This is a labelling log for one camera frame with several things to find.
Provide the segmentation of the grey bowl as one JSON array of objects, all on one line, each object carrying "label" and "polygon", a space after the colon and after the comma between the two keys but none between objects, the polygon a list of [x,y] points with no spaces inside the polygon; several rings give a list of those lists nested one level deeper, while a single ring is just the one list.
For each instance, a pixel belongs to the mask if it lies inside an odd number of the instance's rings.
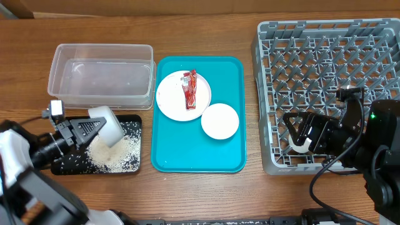
[{"label": "grey bowl", "polygon": [[109,148],[113,147],[124,137],[124,131],[113,113],[108,106],[94,107],[88,110],[90,118],[104,118],[105,125],[99,130],[99,138]]}]

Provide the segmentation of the pink white bowl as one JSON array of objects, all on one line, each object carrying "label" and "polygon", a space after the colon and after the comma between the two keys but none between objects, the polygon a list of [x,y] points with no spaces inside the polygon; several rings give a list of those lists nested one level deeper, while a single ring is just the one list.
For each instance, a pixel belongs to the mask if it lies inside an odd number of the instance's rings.
[{"label": "pink white bowl", "polygon": [[234,108],[227,104],[212,104],[201,116],[201,127],[210,138],[228,139],[239,128],[239,116]]}]

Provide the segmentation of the large white plate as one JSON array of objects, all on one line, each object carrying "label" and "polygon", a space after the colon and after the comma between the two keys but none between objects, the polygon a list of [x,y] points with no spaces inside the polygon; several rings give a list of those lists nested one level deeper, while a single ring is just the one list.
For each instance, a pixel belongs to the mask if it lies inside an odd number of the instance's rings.
[{"label": "large white plate", "polygon": [[189,71],[176,71],[162,79],[156,90],[156,102],[161,112],[175,121],[191,121],[200,117],[211,103],[211,88],[205,78],[197,74],[196,108],[186,109],[181,78]]}]

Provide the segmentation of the red ketchup packet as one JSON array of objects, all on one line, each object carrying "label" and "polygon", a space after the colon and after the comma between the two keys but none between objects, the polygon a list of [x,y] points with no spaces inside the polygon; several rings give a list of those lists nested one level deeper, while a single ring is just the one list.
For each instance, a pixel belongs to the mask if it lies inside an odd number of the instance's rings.
[{"label": "red ketchup packet", "polygon": [[181,78],[182,89],[184,91],[186,109],[196,108],[196,89],[197,89],[197,72],[191,70],[185,72]]}]

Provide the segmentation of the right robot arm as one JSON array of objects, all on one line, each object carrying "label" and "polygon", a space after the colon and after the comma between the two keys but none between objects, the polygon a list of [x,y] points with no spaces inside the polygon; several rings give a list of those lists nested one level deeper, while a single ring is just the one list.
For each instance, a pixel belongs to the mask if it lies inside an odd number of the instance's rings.
[{"label": "right robot arm", "polygon": [[362,101],[350,99],[342,119],[287,112],[283,121],[294,148],[333,157],[318,176],[337,161],[356,169],[363,175],[375,211],[399,224],[399,101],[374,101],[365,116]]}]

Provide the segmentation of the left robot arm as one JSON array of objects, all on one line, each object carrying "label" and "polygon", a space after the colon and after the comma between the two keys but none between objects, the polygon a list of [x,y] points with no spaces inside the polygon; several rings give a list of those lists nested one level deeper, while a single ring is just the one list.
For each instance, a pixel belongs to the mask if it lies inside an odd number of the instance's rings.
[{"label": "left robot arm", "polygon": [[31,134],[15,121],[1,123],[1,215],[10,224],[20,224],[26,206],[32,199],[45,208],[33,224],[136,224],[123,212],[90,211],[72,192],[49,179],[40,169],[73,149],[89,145],[95,135],[107,125],[117,124],[114,117],[67,120],[64,116],[49,116],[55,134]]}]

